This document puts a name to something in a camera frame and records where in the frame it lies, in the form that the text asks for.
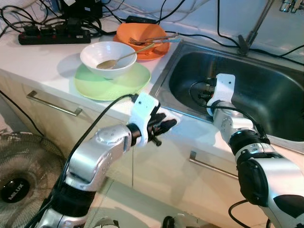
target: kitchen sink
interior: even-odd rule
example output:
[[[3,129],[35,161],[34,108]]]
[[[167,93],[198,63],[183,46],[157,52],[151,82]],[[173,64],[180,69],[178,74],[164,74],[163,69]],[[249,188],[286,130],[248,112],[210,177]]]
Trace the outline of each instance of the kitchen sink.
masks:
[[[236,77],[232,103],[261,123],[272,143],[304,150],[303,72],[183,41],[151,91],[168,109],[212,122],[205,108],[219,73]]]

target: spoon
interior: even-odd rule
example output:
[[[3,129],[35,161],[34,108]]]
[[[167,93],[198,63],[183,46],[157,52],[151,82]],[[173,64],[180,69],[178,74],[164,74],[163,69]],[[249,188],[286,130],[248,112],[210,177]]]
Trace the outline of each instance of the spoon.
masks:
[[[113,59],[113,60],[107,60],[107,61],[105,61],[105,62],[102,62],[102,63],[98,64],[98,65],[96,66],[96,68],[97,68],[97,69],[112,69],[114,66],[116,66],[116,64],[117,64],[117,62],[118,62],[119,60],[121,60],[121,59],[123,59],[123,58],[126,58],[126,57],[128,57],[128,56],[134,55],[134,54],[136,54],[136,53],[138,53],[138,52],[141,52],[141,51],[147,50],[147,49],[149,49],[149,48],[152,48],[154,45],[155,45],[155,44],[152,43],[152,44],[150,44],[150,45],[148,45],[148,46],[146,46],[146,47],[144,47],[144,48],[142,48],[142,49],[140,49],[140,50],[138,50],[138,51],[135,51],[135,52],[132,52],[132,53],[126,55],[126,56],[123,56],[123,57],[119,58],[118,60],[114,60],[114,59]]]

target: metal drawer handle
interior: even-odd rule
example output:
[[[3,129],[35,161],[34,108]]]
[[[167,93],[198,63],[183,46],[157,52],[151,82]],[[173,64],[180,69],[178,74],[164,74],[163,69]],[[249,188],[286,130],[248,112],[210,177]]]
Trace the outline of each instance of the metal drawer handle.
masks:
[[[212,166],[212,165],[208,165],[208,164],[206,164],[206,163],[204,163],[204,162],[201,162],[201,161],[196,160],[196,152],[194,152],[194,151],[191,151],[190,157],[189,157],[189,161],[192,162],[192,163],[194,163],[194,164],[196,164],[196,165],[205,167],[205,168],[207,168],[207,169],[213,170],[213,171],[215,171],[215,172],[219,172],[219,173],[221,173],[221,174],[224,174],[224,175],[226,175],[226,176],[229,176],[229,177],[231,177],[231,178],[234,178],[234,179],[237,179],[237,180],[238,180],[238,176],[237,176],[237,175],[234,175],[234,174],[232,174],[232,173],[230,173],[230,172],[227,172],[227,171],[225,171],[225,170],[221,170],[221,169],[216,168],[216,167],[214,167],[214,166]]]
[[[72,116],[78,116],[78,115],[82,112],[82,109],[79,108],[79,107],[78,107],[74,112],[72,112],[72,111],[67,110],[67,109],[65,109],[65,108],[59,107],[59,106],[57,106],[57,105],[54,105],[54,104],[52,104],[52,103],[50,103],[50,102],[41,100],[41,99],[35,97],[36,94],[37,94],[37,92],[33,90],[32,92],[30,92],[30,93],[27,95],[27,98],[30,99],[30,100],[33,100],[33,101],[37,101],[37,102],[39,102],[39,103],[41,103],[41,104],[43,104],[43,105],[46,105],[46,106],[55,108],[55,109],[57,109],[57,110],[59,110],[59,111],[62,111],[62,112],[64,112],[64,113],[70,114],[70,115],[72,115]]]

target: floor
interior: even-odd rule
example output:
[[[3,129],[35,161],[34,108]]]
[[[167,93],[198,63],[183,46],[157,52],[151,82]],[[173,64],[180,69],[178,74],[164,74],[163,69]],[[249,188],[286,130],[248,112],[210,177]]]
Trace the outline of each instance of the floor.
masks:
[[[179,213],[176,208],[108,179],[93,202],[85,228],[93,228],[105,216],[118,220],[121,228],[161,228],[166,216]],[[194,216],[185,217],[200,228],[218,228]]]

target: green plate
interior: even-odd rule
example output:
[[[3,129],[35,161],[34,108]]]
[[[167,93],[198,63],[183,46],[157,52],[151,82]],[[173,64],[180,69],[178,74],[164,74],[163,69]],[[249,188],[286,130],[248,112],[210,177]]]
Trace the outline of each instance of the green plate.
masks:
[[[139,63],[135,63],[129,72],[115,79],[95,75],[82,64],[77,69],[74,83],[78,92],[85,97],[113,101],[120,96],[139,92],[150,79],[150,71]]]

